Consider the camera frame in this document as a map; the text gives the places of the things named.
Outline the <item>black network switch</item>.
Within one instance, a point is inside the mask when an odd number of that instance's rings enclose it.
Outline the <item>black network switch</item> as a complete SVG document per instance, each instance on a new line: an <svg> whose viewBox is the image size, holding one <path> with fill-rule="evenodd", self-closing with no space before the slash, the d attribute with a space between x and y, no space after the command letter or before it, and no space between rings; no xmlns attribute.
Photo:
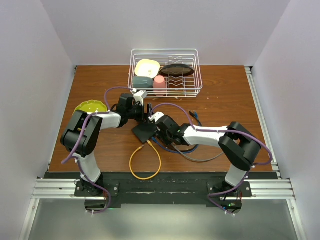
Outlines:
<svg viewBox="0 0 320 240"><path fill-rule="evenodd" d="M145 144L156 135L157 130L157 125L155 123L140 123L131 131L142 144Z"/></svg>

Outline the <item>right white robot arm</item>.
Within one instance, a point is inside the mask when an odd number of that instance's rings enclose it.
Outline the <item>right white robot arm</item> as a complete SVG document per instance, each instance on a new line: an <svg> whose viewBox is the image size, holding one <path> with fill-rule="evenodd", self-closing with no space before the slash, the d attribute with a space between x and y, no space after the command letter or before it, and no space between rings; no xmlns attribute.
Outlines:
<svg viewBox="0 0 320 240"><path fill-rule="evenodd" d="M254 165L261 145L240 123L223 127L203 127L188 123L178 125L171 117L156 113L149 120L157 127L157 136L165 145L204 145L220 148L231 165L225 176L223 192L230 197L240 190L240 182Z"/></svg>

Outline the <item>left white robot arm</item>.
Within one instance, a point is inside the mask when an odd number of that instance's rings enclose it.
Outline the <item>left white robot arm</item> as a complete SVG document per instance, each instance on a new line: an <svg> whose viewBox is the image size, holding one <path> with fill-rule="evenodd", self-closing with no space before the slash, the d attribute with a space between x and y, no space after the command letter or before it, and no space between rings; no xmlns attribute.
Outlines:
<svg viewBox="0 0 320 240"><path fill-rule="evenodd" d="M69 152L62 163L75 159L80 169L81 190L91 196L105 194L102 172L94 154L102 130L121 128L129 120L135 120L138 125L132 132L142 143L154 136L156 127L145 112L144 100L147 95L145 90L134 90L133 93L121 94L113 107L92 106L89 110L74 111L60 142Z"/></svg>

